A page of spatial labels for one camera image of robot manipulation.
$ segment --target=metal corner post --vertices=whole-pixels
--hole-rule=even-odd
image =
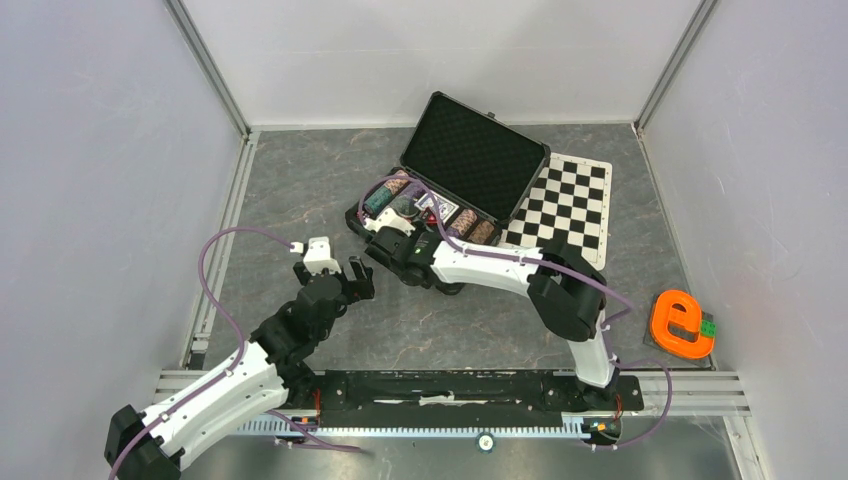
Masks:
[[[206,79],[209,80],[209,84],[221,100],[221,104],[224,106],[224,110],[227,111],[227,116],[230,117],[233,126],[242,137],[247,137],[250,134],[250,125],[245,120],[232,93],[227,88],[227,84],[224,82],[221,72],[215,65],[215,61],[212,60],[209,49],[203,43],[203,38],[200,36],[200,32],[197,31],[197,26],[192,21],[185,4],[182,0],[164,0],[164,2],[165,6],[168,7],[168,11],[171,12],[174,22],[179,27],[180,32],[182,32],[183,38],[185,38],[189,49],[191,49],[191,53],[197,59],[200,69],[203,70],[203,74],[206,75]]]
[[[660,78],[657,80],[656,85],[654,85],[654,89],[648,96],[645,106],[642,107],[642,111],[639,112],[639,116],[633,123],[636,132],[640,135],[640,137],[645,126],[647,126],[648,122],[651,121],[651,117],[654,115],[654,112],[656,112],[660,101],[671,86],[671,82],[673,82],[674,78],[677,76],[680,66],[683,65],[683,61],[692,49],[692,45],[695,43],[695,40],[697,40],[698,35],[703,30],[707,20],[709,20],[712,15],[717,3],[718,0],[701,0],[698,4],[698,8],[695,10],[694,15],[692,15],[692,19],[689,20],[689,24],[686,25],[686,29],[683,31],[683,36],[680,37],[680,41],[677,42],[677,46],[674,47],[674,52],[672,52],[671,57],[668,59],[668,63],[666,63],[662,74],[660,74]]]

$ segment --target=black square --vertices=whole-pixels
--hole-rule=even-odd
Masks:
[[[583,233],[586,231],[586,222],[571,219],[571,226],[568,229],[572,232]]]
[[[513,245],[521,245],[521,233],[519,232],[506,232],[506,243],[511,243]]]
[[[601,212],[592,212],[592,211],[586,212],[586,222],[587,223],[594,223],[596,225],[600,225],[601,224]]]
[[[539,224],[538,223],[525,223],[524,224],[524,233],[526,235],[538,235],[539,234]]]
[[[543,213],[542,219],[539,220],[539,223],[548,227],[553,227],[556,224],[556,215],[551,215],[550,213]]]
[[[545,201],[551,203],[559,202],[559,192],[552,192],[550,190],[545,190]]]
[[[544,205],[544,204],[545,204],[545,202],[543,202],[541,200],[534,200],[534,199],[531,198],[530,201],[527,202],[527,210],[529,210],[531,212],[541,212],[542,211],[542,205]]]
[[[587,248],[598,248],[601,244],[601,239],[593,235],[583,236],[583,246]]]

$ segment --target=black case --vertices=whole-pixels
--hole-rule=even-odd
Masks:
[[[459,205],[461,208],[445,222],[446,227],[463,209],[474,210],[477,222],[464,237],[473,232],[479,223],[489,221],[495,229],[486,244],[493,245],[518,213],[550,157],[551,150],[547,145],[512,130],[495,120],[494,114],[483,114],[444,93],[435,92],[400,157],[400,167],[393,168],[389,174],[403,169],[410,176],[422,180],[435,193]],[[379,187],[374,187],[368,195]],[[418,223],[412,238],[400,235],[398,238],[379,239],[377,243],[396,250],[386,252],[385,245],[383,248],[374,245],[375,234],[362,226],[356,215],[357,208],[355,204],[345,212],[345,220],[351,230],[369,243],[366,253],[405,283],[425,288],[435,285],[444,293],[459,293],[462,285],[441,284],[438,280],[421,283],[419,279],[405,278],[405,265],[392,258],[402,257],[421,233],[432,231],[430,227]],[[381,236],[395,237],[397,232],[386,232]]]

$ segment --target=gray floor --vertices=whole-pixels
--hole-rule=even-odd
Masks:
[[[517,130],[548,143],[554,152],[612,163],[610,233],[602,273],[611,287],[638,306],[613,328],[614,351],[623,361],[655,357],[669,366],[692,368],[691,363],[643,342],[652,297],[686,284],[631,127],[541,125]],[[291,241],[326,235],[334,241],[337,259],[362,255],[364,243],[345,226],[343,212],[364,188],[397,165],[411,133],[411,129],[262,133],[239,224],[265,227]],[[294,298],[299,288],[291,273],[295,261],[294,255],[264,237],[237,235],[222,301],[246,332]],[[336,321],[330,338],[309,358],[312,368],[574,367],[564,341],[545,329],[528,300],[472,285],[448,297],[407,287],[376,267],[377,298],[354,305]],[[206,367],[234,349],[234,336],[219,318]]]
[[[627,418],[636,435],[653,418]],[[650,439],[617,452],[589,453],[576,440],[496,439],[491,454],[474,440],[345,438],[364,454],[287,450],[270,439],[229,437],[203,454],[185,480],[303,479],[569,479],[628,480],[741,478],[721,418],[669,418]]]

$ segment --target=gray marble tabletop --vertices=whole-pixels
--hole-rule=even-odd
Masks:
[[[644,343],[653,297],[686,287],[680,259],[646,161],[629,125],[539,125],[517,130],[552,151],[613,165],[609,243],[603,274],[637,305],[611,332],[623,361],[657,358],[693,368]],[[377,297],[353,305],[330,338],[308,359],[313,369],[573,368],[565,341],[551,334],[529,300],[468,285],[457,296],[408,287],[364,256],[364,242],[343,213],[362,190],[398,164],[411,129],[263,132],[244,199],[240,225],[268,228],[290,241],[329,236],[337,259],[363,255],[375,267]],[[221,295],[249,333],[299,284],[297,258],[258,235],[237,234]],[[614,302],[610,310],[619,308]],[[207,368],[235,349],[220,317]],[[708,366],[707,360],[700,366]]]

